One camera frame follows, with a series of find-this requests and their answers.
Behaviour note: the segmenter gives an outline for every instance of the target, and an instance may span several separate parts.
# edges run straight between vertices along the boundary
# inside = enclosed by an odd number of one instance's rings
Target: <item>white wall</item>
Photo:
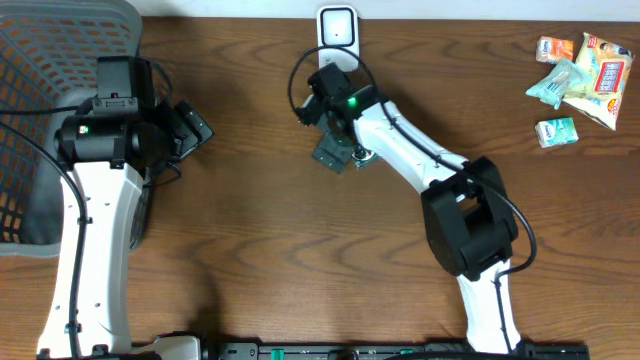
[[[364,19],[640,21],[640,0],[129,0],[142,15],[315,18],[348,3]]]

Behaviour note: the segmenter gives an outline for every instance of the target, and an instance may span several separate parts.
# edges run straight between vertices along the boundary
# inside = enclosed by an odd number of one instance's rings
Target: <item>wooden tabletop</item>
[[[315,26],[145,19],[142,52],[216,136],[182,164],[182,180],[157,189],[129,266],[134,340],[174,330],[264,342],[465,336],[458,284],[431,254],[413,188],[384,162],[336,175],[310,156],[320,133],[297,124],[285,87]],[[535,61],[537,39],[578,48],[583,31],[640,51],[640,24],[616,23],[361,20],[360,43],[402,113],[446,148],[492,159],[534,227],[538,259],[510,279],[520,332],[585,342],[593,359],[637,359],[640,70],[617,132],[524,94],[552,68]],[[315,64],[300,69],[298,103]],[[541,149],[534,125],[565,116],[580,141]],[[521,234],[514,263],[529,252]],[[0,259],[2,359],[35,355],[56,264]]]

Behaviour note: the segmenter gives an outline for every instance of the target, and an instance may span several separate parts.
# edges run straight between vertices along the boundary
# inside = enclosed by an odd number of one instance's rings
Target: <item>plastic bin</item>
[[[96,59],[136,55],[142,20],[125,0],[0,0],[0,109],[79,105],[96,91]],[[70,113],[0,115],[54,154],[53,135]],[[150,190],[136,209],[131,247],[142,238]],[[0,129],[0,255],[57,256],[63,217],[55,170]]]

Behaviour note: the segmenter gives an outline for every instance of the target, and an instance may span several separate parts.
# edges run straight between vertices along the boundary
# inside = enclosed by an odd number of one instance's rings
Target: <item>small orange packet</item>
[[[573,41],[543,36],[538,40],[536,61],[557,64],[562,59],[573,62]]]

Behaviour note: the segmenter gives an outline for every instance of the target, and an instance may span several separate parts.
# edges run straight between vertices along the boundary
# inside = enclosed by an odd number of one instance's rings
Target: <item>teal wrapper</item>
[[[578,133],[572,118],[540,121],[536,125],[536,133],[543,148],[573,144],[578,141]]]
[[[589,84],[593,80],[584,70],[567,59],[562,59],[553,68],[551,74],[533,85],[526,94],[537,97],[545,104],[558,110],[565,91],[574,86]]]

